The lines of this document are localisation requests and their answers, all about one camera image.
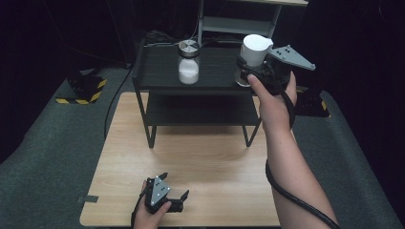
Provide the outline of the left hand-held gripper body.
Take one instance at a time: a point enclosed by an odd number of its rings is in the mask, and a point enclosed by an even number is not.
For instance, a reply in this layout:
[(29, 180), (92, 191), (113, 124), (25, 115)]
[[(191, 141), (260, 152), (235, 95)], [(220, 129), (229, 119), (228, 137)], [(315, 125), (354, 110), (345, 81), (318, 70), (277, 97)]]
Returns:
[(164, 181), (158, 177), (148, 178), (145, 188), (145, 207), (150, 214), (155, 214), (161, 206), (170, 201), (171, 207), (167, 211), (168, 213), (180, 213), (183, 210), (183, 202), (180, 199), (172, 199), (167, 195), (171, 188)]

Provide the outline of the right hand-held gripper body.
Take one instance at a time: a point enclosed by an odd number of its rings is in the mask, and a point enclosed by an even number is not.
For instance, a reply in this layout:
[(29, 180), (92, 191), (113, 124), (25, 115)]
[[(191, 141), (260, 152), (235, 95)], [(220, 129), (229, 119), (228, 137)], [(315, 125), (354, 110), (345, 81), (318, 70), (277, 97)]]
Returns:
[(261, 81), (272, 94), (284, 92), (290, 81), (293, 67), (314, 71), (316, 66), (290, 45), (272, 49), (261, 66)]

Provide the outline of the glass jar with white lid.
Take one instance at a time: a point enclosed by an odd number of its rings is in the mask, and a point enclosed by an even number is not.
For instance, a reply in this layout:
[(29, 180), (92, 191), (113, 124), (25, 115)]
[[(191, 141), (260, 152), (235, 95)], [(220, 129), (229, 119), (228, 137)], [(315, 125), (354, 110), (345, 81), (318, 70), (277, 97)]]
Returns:
[[(272, 46), (273, 41), (270, 38), (263, 37), (259, 34), (249, 34), (243, 40), (236, 64), (238, 62), (243, 62), (251, 67), (260, 66), (265, 62), (265, 57)], [(241, 87), (249, 86), (248, 82), (247, 84), (238, 85)]]

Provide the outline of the glass jar with silver lid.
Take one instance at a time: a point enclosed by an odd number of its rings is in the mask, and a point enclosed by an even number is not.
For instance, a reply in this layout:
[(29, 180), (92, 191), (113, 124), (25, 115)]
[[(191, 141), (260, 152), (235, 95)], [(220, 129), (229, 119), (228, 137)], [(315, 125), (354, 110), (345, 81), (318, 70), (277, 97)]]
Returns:
[(199, 80), (200, 45), (192, 39), (182, 40), (178, 44), (178, 72), (182, 84), (192, 85)]

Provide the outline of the black two-tier shelf rack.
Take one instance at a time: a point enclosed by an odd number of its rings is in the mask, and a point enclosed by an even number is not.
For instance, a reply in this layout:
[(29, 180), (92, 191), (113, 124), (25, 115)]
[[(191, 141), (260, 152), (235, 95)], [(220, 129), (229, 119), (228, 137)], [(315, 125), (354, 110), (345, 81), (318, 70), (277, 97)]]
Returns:
[(251, 126), (261, 118), (249, 88), (234, 81), (239, 51), (202, 48), (199, 79), (192, 85), (179, 80), (180, 56), (176, 47), (139, 51), (133, 84), (147, 142), (155, 145), (159, 126)]

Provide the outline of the person's left hand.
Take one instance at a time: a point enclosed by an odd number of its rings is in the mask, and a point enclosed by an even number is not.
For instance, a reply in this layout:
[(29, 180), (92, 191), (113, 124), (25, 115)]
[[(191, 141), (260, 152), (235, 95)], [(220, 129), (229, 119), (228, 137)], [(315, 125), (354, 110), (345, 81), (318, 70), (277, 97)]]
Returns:
[(163, 219), (164, 215), (167, 213), (172, 203), (170, 201), (164, 203), (161, 208), (155, 213), (150, 214), (144, 204), (145, 197), (142, 197), (139, 201), (135, 219), (134, 219), (134, 229), (158, 229), (160, 221)]

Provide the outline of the person's right hand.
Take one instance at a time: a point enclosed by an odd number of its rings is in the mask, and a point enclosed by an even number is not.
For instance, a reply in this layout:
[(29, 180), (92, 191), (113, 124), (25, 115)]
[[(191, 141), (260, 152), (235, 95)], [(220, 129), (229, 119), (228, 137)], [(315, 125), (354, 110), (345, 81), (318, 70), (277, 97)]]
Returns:
[(247, 80), (259, 98), (265, 132), (269, 135), (289, 132), (290, 118), (285, 100), (280, 95), (272, 95), (255, 75), (250, 74)]

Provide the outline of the grey metal stand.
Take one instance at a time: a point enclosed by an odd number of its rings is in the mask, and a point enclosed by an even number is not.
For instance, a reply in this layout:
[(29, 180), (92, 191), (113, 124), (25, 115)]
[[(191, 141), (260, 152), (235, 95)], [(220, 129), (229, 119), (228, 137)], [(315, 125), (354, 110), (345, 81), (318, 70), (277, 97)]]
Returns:
[(203, 44), (203, 33), (205, 31), (238, 33), (238, 34), (260, 34), (271, 38), (274, 34), (278, 17), (282, 6), (305, 7), (308, 0), (231, 0), (236, 2), (250, 2), (260, 4), (270, 4), (274, 7), (272, 17), (269, 21), (223, 18), (219, 16), (205, 16), (204, 0), (199, 0), (199, 24), (198, 43)]

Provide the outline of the black yellow striped base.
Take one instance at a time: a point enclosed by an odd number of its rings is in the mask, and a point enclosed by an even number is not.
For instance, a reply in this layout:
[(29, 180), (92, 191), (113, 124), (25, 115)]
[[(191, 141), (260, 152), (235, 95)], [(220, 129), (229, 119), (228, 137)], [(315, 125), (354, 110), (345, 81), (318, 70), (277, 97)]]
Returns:
[(330, 117), (327, 104), (320, 94), (313, 94), (309, 89), (298, 89), (297, 96), (296, 115)]
[(59, 104), (89, 105), (96, 103), (107, 80), (100, 76), (67, 78), (55, 94)]

